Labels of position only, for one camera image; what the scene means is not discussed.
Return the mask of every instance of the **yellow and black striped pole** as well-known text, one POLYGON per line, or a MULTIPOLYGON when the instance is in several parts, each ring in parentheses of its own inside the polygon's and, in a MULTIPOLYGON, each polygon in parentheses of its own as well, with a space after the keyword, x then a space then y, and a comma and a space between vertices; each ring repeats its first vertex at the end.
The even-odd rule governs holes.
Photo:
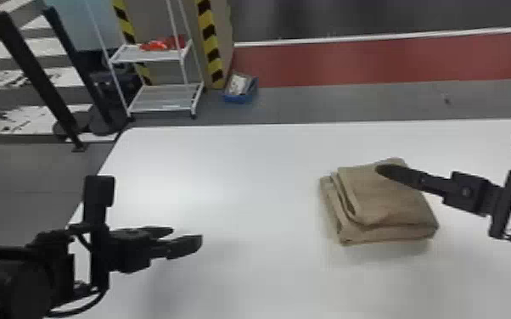
MULTIPOLYGON (((132 28, 131 21, 129 20, 129 15, 126 13, 124 0, 112 1, 113 9, 115 10, 115 14, 119 20, 119 27, 123 32, 125 41, 129 44, 136 44, 137 40, 135 39, 135 30, 132 28)), ((135 67, 137 68, 138 74, 143 78, 144 84, 148 86, 153 85, 153 82, 150 80, 150 71, 147 66, 144 63, 139 62, 135 64, 135 67)))
POLYGON ((203 37, 204 54, 208 60, 208 72, 212 78, 212 87, 224 88, 224 70, 222 57, 218 49, 216 25, 210 0, 196 0, 198 6, 198 25, 203 37))

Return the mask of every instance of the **black pole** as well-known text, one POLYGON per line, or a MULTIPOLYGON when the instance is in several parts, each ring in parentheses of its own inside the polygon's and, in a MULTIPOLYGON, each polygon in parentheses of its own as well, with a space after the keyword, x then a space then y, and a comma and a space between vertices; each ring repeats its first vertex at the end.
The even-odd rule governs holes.
POLYGON ((75 128, 78 125, 76 119, 67 109, 67 105, 61 98, 61 95, 59 95, 58 90, 48 79, 46 72, 44 72, 42 66, 37 61, 34 53, 25 44, 24 38, 7 12, 0 13, 0 40, 2 40, 16 63, 24 71, 25 76, 30 79, 31 84, 62 126, 67 137, 76 145, 76 149, 85 149, 85 145, 76 134, 75 128))
POLYGON ((101 114, 103 121, 107 124, 112 125, 113 119, 111 118, 111 114, 103 104, 103 99, 101 98, 99 92, 97 91, 97 88, 95 87, 89 74, 81 65, 79 55, 77 54, 76 51, 76 47, 73 45, 70 36, 65 31, 64 25, 61 22, 61 19, 59 18, 58 11, 54 7, 45 8, 43 10, 43 15, 46 17, 49 24, 52 26, 55 35, 58 37, 59 41, 61 42, 61 45, 64 47, 64 50, 70 57, 71 63, 76 68, 77 73, 81 77, 81 80, 83 81, 83 84, 87 88, 89 96, 91 96, 91 99, 93 100, 93 104, 101 114))

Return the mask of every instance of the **black cable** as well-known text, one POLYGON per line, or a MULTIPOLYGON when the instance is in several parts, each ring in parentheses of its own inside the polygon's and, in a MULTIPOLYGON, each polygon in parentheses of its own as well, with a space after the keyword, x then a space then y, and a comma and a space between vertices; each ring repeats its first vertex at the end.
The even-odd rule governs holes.
POLYGON ((95 299, 91 300, 86 305, 83 305, 83 306, 81 306, 79 308, 75 308, 75 309, 70 310, 70 311, 49 311, 46 314, 46 317, 49 317, 49 318, 65 318, 67 316, 79 315, 80 313, 88 311, 89 309, 93 308, 96 304, 98 304, 99 301, 101 301, 103 299, 105 294, 107 294, 106 290, 105 291, 101 291, 101 292, 99 292, 98 296, 95 299))

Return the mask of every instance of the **white shelf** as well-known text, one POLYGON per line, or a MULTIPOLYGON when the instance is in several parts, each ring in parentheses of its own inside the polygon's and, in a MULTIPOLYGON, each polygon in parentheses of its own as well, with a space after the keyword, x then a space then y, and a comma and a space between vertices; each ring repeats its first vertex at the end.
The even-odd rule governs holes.
POLYGON ((190 51, 190 47, 192 47, 192 40, 188 40, 186 42, 186 47, 181 48, 180 55, 178 54, 178 50, 146 51, 142 50, 139 46, 140 44, 123 44, 111 57, 111 63, 119 64, 148 61, 184 60, 184 58, 186 58, 186 54, 188 54, 188 51, 190 51))
POLYGON ((132 100, 129 112, 190 110, 193 114, 204 82, 163 86, 143 86, 132 100))

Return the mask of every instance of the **folded towel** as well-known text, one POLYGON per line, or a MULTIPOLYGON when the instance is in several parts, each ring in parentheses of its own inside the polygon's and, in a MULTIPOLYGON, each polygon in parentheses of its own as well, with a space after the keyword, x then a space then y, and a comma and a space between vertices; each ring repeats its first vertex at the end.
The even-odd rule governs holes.
POLYGON ((407 166, 402 159, 386 159, 321 178, 342 244, 431 238, 438 229, 422 193, 379 175, 374 169, 382 164, 407 166))

